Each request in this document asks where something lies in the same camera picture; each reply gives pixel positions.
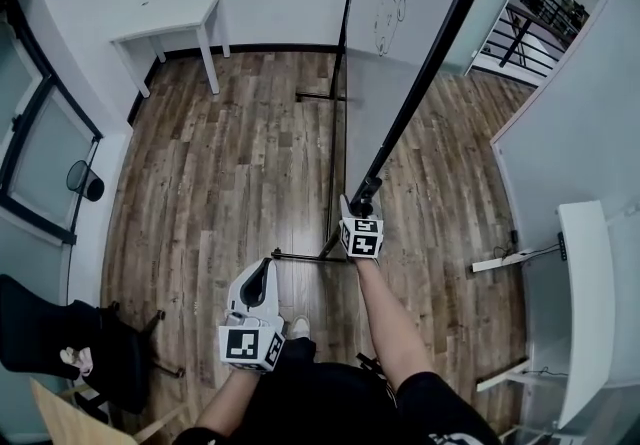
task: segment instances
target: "white bracket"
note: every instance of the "white bracket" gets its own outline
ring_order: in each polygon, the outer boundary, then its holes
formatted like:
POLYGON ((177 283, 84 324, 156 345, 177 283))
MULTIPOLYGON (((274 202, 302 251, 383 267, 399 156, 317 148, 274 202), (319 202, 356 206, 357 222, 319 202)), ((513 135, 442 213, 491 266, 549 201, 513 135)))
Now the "white bracket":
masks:
POLYGON ((526 262, 530 258, 538 256, 542 251, 544 251, 544 253, 551 253, 552 251, 557 251, 559 249, 559 245, 544 250, 533 250, 532 248, 528 248, 504 258, 493 258, 482 262, 474 262, 471 264, 471 270, 472 272, 477 273, 480 271, 488 271, 489 269, 498 269, 499 267, 505 267, 507 265, 519 264, 521 262, 526 262))

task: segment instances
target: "chair leg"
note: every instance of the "chair leg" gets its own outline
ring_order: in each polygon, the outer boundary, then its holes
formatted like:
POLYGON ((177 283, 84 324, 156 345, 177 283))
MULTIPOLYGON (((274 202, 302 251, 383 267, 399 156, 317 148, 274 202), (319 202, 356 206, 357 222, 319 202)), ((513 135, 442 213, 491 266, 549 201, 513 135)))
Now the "chair leg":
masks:
POLYGON ((99 420, 103 424, 109 423, 109 416, 99 408, 99 406, 102 406, 107 402, 107 398, 105 396, 98 394, 93 399, 87 399, 79 393, 74 393, 73 397, 78 407, 84 410, 87 415, 99 420))
POLYGON ((163 374, 172 377, 173 379, 180 379, 184 377, 184 369, 178 369, 178 370, 169 370, 166 367, 163 367, 162 365, 156 363, 156 362, 151 362, 151 366, 154 369, 158 369, 160 372, 162 372, 163 374))
POLYGON ((151 337, 151 333, 153 333, 153 330, 156 329, 156 326, 158 325, 158 323, 164 320, 165 316, 166 316, 166 313, 164 312, 164 310, 158 310, 156 314, 153 316, 153 319, 151 319, 147 323, 147 325, 144 327, 144 329, 141 331, 140 334, 146 338, 151 337))

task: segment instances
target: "table leg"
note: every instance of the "table leg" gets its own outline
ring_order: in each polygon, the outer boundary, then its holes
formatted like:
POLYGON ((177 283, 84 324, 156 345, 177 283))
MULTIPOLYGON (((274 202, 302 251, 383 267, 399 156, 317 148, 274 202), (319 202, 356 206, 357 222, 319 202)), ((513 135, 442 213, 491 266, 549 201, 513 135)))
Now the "table leg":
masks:
POLYGON ((200 25, 196 29, 196 36, 198 37, 200 52, 202 52, 204 67, 207 70, 207 77, 209 78, 209 84, 211 85, 211 92, 214 95, 217 95, 218 93, 220 93, 220 86, 218 86, 218 77, 216 76, 216 69, 213 66, 211 48, 209 47, 209 35, 207 34, 205 24, 200 25))
POLYGON ((156 56, 161 63, 164 63, 167 60, 167 57, 164 55, 164 49, 162 48, 162 43, 160 43, 160 38, 158 36, 149 36, 149 42, 151 42, 151 46, 153 47, 156 56))
POLYGON ((127 72, 129 72, 129 76, 133 83, 138 87, 138 90, 142 93, 144 98, 149 98, 149 88, 147 88, 147 85, 144 83, 144 79, 142 79, 142 77, 140 77, 136 72, 136 67, 133 66, 133 60, 129 53, 120 42, 115 42, 113 46, 116 48, 116 52, 118 52, 122 64, 124 64, 127 72))
POLYGON ((227 29, 227 8, 224 0, 218 0, 218 9, 216 10, 216 25, 220 31, 220 42, 222 43, 222 54, 229 57, 229 30, 227 29))

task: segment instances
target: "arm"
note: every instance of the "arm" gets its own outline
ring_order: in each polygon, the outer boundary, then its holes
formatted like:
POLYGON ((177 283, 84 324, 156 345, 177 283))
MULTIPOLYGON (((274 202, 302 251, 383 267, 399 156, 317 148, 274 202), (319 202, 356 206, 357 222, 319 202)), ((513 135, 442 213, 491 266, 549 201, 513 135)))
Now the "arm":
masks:
POLYGON ((231 436, 242 423, 258 381, 260 375, 254 372, 231 372, 222 388, 198 417, 196 426, 211 429, 227 438, 231 436))
POLYGON ((433 371, 429 353, 409 313, 382 278, 378 265, 369 259, 354 260, 369 316, 373 347, 385 376, 397 391, 413 374, 433 371))

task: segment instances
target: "whiteboard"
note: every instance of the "whiteboard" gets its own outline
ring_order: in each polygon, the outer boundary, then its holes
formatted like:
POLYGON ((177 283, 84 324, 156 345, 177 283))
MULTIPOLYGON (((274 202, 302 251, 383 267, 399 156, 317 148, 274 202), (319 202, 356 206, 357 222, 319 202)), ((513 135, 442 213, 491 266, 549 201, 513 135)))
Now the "whiteboard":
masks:
POLYGON ((453 0, 351 0, 347 19, 346 193, 353 197, 453 0))

